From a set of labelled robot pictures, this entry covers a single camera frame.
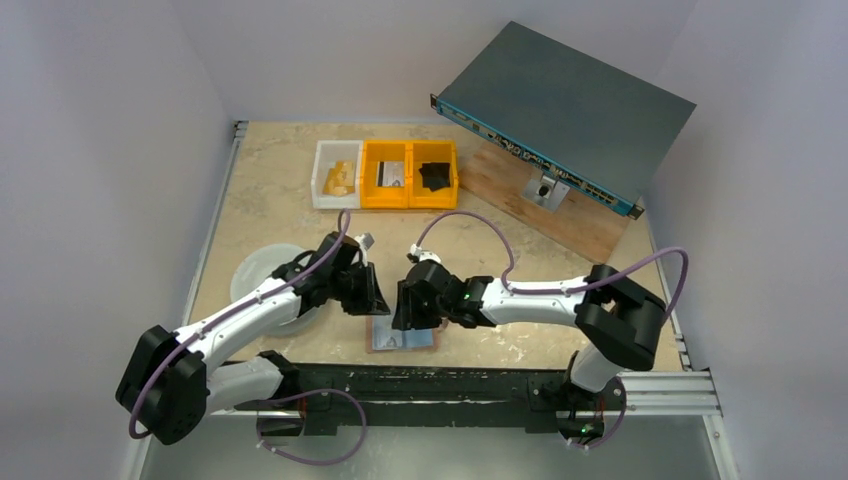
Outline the black card in yellow bin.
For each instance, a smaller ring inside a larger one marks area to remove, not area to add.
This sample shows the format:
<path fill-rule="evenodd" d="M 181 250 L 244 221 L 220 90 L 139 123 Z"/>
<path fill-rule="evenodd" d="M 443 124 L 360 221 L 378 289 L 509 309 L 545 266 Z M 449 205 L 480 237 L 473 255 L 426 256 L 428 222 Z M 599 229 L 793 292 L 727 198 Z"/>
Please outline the black card in yellow bin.
<path fill-rule="evenodd" d="M 447 189 L 451 183 L 451 164 L 449 162 L 426 162 L 418 169 L 422 177 L 422 187 L 431 192 Z"/>

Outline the gold cards in white bin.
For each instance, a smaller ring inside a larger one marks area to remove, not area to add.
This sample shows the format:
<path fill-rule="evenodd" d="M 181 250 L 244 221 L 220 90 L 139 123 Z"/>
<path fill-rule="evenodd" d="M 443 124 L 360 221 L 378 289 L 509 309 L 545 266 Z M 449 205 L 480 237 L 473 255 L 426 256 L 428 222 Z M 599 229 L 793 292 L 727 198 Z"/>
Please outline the gold cards in white bin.
<path fill-rule="evenodd" d="M 356 164 L 354 161 L 337 161 L 328 171 L 323 193 L 329 196 L 343 197 L 352 195 L 357 184 Z"/>

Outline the yellow plastic bin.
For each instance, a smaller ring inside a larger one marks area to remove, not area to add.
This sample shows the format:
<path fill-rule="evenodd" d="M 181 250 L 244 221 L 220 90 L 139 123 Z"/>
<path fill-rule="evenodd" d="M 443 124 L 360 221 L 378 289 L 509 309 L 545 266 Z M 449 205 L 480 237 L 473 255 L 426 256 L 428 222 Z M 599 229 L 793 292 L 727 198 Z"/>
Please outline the yellow plastic bin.
<path fill-rule="evenodd" d="M 360 175 L 360 205 L 363 209 L 407 209 L 407 170 L 411 143 L 366 140 Z"/>
<path fill-rule="evenodd" d="M 453 210 L 458 205 L 456 144 L 448 140 L 411 143 L 408 205 L 411 209 Z"/>

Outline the middle yellow plastic bin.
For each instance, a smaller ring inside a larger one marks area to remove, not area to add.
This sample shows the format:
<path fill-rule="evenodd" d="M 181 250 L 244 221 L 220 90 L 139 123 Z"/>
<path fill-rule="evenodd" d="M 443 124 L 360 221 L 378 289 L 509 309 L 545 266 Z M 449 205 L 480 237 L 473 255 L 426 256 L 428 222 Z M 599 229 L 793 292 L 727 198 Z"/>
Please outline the middle yellow plastic bin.
<path fill-rule="evenodd" d="M 407 170 L 411 143 L 366 140 L 360 175 L 360 205 L 363 209 L 407 209 Z"/>

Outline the aluminium frame rail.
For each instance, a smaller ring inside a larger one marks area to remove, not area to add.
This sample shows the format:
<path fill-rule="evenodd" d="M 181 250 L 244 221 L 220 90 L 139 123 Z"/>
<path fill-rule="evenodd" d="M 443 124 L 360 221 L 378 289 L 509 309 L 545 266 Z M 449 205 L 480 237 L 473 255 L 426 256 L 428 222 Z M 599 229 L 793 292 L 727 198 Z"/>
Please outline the aluminium frame rail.
<path fill-rule="evenodd" d="M 709 372 L 625 372 L 627 414 L 642 416 L 720 416 Z"/>

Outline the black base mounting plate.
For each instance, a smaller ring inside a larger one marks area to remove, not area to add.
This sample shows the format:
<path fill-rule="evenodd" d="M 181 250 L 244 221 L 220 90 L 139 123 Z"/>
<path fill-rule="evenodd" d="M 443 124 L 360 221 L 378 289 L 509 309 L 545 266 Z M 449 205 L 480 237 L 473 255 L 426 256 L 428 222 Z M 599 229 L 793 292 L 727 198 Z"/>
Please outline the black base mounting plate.
<path fill-rule="evenodd" d="M 614 378 L 598 393 L 572 385 L 565 370 L 284 364 L 280 392 L 238 411 L 291 412 L 305 435 L 341 426 L 519 428 L 597 439 L 605 417 L 626 406 Z"/>

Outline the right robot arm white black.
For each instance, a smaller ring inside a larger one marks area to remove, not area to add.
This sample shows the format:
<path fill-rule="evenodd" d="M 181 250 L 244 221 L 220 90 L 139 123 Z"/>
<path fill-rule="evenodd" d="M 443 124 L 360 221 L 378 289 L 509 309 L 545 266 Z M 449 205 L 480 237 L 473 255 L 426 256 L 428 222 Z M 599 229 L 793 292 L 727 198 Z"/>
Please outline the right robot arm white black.
<path fill-rule="evenodd" d="M 460 279 L 443 265 L 416 263 L 398 283 L 395 330 L 429 330 L 444 322 L 463 328 L 538 323 L 576 328 L 589 345 L 561 381 L 564 399 L 584 407 L 624 370 L 650 371 L 666 303 L 616 269 L 599 264 L 583 276 L 504 285 L 491 276 Z"/>

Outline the white tape roll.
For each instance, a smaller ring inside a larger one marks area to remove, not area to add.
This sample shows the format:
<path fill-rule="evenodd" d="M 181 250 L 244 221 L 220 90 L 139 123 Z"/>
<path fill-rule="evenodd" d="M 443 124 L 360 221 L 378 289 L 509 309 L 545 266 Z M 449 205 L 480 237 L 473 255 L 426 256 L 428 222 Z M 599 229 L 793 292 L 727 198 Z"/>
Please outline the white tape roll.
<path fill-rule="evenodd" d="M 255 290 L 278 266 L 294 260 L 305 249 L 288 243 L 276 243 L 262 247 L 248 255 L 236 269 L 230 282 L 232 303 Z M 265 332 L 272 337 L 291 337 L 307 329 L 317 318 L 315 308 L 295 320 L 283 321 Z"/>

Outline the silver card in yellow bin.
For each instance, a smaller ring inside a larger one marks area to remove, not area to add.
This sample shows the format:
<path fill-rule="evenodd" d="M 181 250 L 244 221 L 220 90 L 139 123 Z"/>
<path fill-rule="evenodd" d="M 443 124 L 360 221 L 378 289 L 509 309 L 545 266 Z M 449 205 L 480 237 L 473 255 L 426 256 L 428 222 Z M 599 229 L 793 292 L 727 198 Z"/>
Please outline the silver card in yellow bin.
<path fill-rule="evenodd" d="M 383 161 L 377 164 L 376 186 L 402 188 L 405 186 L 405 164 L 403 161 Z"/>

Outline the plywood board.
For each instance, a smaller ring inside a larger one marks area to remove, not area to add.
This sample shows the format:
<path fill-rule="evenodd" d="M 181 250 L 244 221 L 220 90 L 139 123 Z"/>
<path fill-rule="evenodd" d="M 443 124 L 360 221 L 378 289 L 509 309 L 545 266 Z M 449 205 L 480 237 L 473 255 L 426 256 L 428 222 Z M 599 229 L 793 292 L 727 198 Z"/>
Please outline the plywood board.
<path fill-rule="evenodd" d="M 607 263 L 644 231 L 641 221 L 612 212 L 574 187 L 555 212 L 524 199 L 528 180 L 540 174 L 541 170 L 491 145 L 459 161 L 465 190 L 586 260 Z"/>

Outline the white plastic bin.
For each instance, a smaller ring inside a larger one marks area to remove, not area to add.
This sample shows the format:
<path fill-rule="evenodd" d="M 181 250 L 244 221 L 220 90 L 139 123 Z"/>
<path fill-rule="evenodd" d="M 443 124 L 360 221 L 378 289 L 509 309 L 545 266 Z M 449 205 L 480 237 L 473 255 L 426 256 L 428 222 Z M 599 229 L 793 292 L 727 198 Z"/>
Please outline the white plastic bin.
<path fill-rule="evenodd" d="M 311 175 L 312 207 L 318 210 L 361 208 L 362 140 L 319 140 Z"/>

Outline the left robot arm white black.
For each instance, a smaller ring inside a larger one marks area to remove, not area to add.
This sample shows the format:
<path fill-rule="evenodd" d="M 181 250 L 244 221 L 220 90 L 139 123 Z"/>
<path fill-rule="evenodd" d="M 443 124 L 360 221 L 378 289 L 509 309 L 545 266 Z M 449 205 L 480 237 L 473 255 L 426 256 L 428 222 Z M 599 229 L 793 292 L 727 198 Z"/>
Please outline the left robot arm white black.
<path fill-rule="evenodd" d="M 300 330 L 329 301 L 351 316 L 390 309 L 367 253 L 373 237 L 328 234 L 315 251 L 279 265 L 254 290 L 216 314 L 168 331 L 156 325 L 139 338 L 115 393 L 131 415 L 130 434 L 164 445 L 185 438 L 210 413 L 250 402 L 292 405 L 298 370 L 265 351 L 232 356 L 279 327 Z"/>

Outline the blue grey network switch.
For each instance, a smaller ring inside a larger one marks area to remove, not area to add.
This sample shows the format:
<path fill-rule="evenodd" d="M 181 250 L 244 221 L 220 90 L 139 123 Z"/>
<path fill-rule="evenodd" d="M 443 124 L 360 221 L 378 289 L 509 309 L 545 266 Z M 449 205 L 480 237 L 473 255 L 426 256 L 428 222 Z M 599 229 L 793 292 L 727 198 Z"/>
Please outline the blue grey network switch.
<path fill-rule="evenodd" d="M 694 102 L 511 21 L 430 105 L 620 216 L 640 198 Z"/>

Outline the right yellow plastic bin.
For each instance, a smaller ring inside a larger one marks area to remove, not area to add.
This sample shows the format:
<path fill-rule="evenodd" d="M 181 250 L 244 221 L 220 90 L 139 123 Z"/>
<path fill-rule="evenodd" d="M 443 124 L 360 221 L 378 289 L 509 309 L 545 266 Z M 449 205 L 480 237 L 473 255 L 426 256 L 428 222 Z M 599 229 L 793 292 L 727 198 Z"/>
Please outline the right yellow plastic bin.
<path fill-rule="evenodd" d="M 456 144 L 448 140 L 411 143 L 408 205 L 411 209 L 453 210 L 458 205 Z"/>

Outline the metal mounting bracket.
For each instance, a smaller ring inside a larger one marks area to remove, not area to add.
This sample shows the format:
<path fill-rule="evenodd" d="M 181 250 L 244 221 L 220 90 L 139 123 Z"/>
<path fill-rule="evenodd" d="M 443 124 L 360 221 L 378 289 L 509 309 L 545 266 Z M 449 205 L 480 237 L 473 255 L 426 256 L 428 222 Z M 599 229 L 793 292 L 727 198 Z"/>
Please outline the metal mounting bracket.
<path fill-rule="evenodd" d="M 571 188 L 545 174 L 531 177 L 524 187 L 522 197 L 550 212 L 558 210 Z"/>

